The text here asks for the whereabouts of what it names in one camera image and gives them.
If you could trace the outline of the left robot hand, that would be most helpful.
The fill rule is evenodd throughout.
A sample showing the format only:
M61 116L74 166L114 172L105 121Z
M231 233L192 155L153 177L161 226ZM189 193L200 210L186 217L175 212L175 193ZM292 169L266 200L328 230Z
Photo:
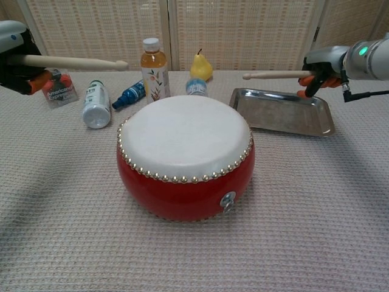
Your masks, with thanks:
M19 21L1 21L1 86L24 95L41 90L52 74L45 67L8 64L13 55L40 55L28 27Z

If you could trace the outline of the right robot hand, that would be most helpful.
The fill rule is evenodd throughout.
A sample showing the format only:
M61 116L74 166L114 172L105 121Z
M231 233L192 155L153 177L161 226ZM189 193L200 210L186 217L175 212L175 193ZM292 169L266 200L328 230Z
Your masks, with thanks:
M301 98L313 97L321 88L336 88L342 84L340 71L349 46L330 46L309 51L303 60L303 71L313 72L308 77L298 79L300 86L297 95Z

